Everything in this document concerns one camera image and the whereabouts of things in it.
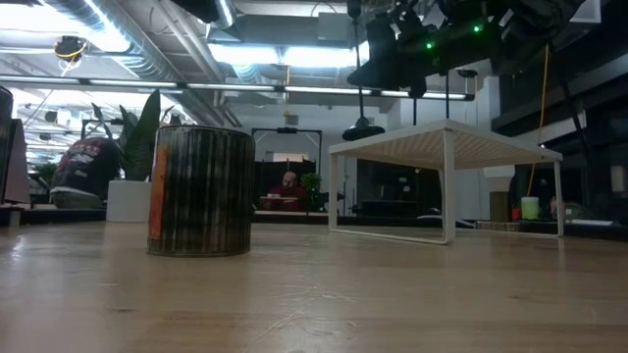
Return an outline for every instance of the cylindrical can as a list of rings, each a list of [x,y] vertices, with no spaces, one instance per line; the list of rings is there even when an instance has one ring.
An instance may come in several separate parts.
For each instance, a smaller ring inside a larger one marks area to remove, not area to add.
[[[248,252],[255,140],[208,126],[157,131],[148,253],[211,257]]]

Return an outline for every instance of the yellow cable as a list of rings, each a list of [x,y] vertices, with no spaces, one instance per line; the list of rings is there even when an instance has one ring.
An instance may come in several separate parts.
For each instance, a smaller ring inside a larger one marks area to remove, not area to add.
[[[70,63],[68,63],[68,65],[66,66],[66,68],[63,70],[63,72],[61,73],[61,77],[65,76],[71,69],[72,69],[72,64],[74,63],[75,59],[77,58],[77,56],[73,56],[72,60],[70,61]]]
[[[539,122],[539,139],[537,144],[541,143],[541,136],[543,133],[543,123],[546,119],[546,95],[548,92],[548,66],[550,62],[550,46],[546,45],[546,64],[543,72],[543,94],[541,95],[541,121]],[[530,174],[530,182],[528,183],[528,197],[532,192],[532,180],[534,179],[534,173],[536,171],[537,164],[532,165],[532,173]]]
[[[82,47],[79,50],[77,50],[76,52],[72,53],[72,54],[59,54],[59,53],[57,53],[57,45],[58,44],[59,43],[55,43],[54,50],[55,50],[55,55],[57,55],[59,58],[72,58],[72,57],[75,57],[76,55],[82,53],[83,50],[85,50],[85,48],[87,47],[87,42],[84,42],[82,44]]]

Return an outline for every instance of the plant leaf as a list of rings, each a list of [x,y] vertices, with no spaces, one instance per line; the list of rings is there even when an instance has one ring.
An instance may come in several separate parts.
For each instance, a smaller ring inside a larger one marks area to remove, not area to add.
[[[91,103],[91,106],[94,109],[94,115],[96,116],[96,118],[98,118],[100,123],[102,123],[102,126],[105,128],[105,132],[107,133],[107,137],[109,137],[109,139],[113,140],[114,139],[114,135],[111,133],[111,130],[107,126],[107,123],[105,123],[105,118],[102,115],[102,111],[100,110],[100,108],[97,105],[95,105],[93,103]]]
[[[168,113],[170,113],[171,110],[173,110],[176,106],[172,106],[168,109],[166,109],[166,111],[164,112],[164,116],[161,117],[161,121],[163,122],[164,120],[166,120],[166,116],[168,115]]]
[[[131,138],[131,134],[135,127],[137,126],[137,116],[133,113],[127,112],[125,107],[120,106],[120,112],[122,113],[122,120],[124,122],[122,133],[120,134],[120,138],[118,139],[118,144],[120,148],[123,150],[127,146],[127,141]]]
[[[160,115],[161,96],[159,90],[155,90],[146,100],[139,122],[127,140],[125,148],[127,180],[144,181],[150,175]]]

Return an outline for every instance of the ductwork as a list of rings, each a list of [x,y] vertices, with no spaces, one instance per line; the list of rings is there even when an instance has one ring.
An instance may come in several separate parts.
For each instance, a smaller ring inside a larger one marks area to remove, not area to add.
[[[232,0],[214,0],[220,19],[213,22],[211,27],[225,29],[232,26],[236,22],[236,7]]]
[[[82,22],[95,31],[118,31],[130,44],[126,54],[140,55],[140,57],[116,60],[137,77],[146,80],[184,80],[183,75],[175,69],[146,33],[115,0],[43,1],[58,12]],[[200,124],[209,126],[223,126],[225,124],[222,112],[205,103],[212,101],[210,97],[192,91],[168,95],[168,97],[179,101]]]
[[[268,85],[280,84],[280,82],[276,79],[270,79],[262,76],[259,72],[259,67],[255,64],[232,65],[232,67],[234,68],[235,75],[242,83]],[[258,92],[257,94],[274,100],[281,99],[283,97],[282,93]]]

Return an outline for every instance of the potted plant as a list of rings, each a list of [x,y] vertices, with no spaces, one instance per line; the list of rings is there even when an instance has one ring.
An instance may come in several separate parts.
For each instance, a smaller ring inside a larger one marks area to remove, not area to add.
[[[318,212],[324,205],[321,205],[320,189],[321,176],[308,173],[301,177],[301,186],[307,191],[307,210]]]
[[[94,115],[105,128],[109,138],[111,130],[104,122],[100,108],[92,103]],[[148,222],[150,212],[150,173],[153,165],[155,135],[159,128],[161,98],[159,90],[146,100],[138,119],[133,113],[120,106],[124,127],[116,140],[120,151],[121,167],[125,172],[122,180],[109,182],[107,221],[121,223]]]

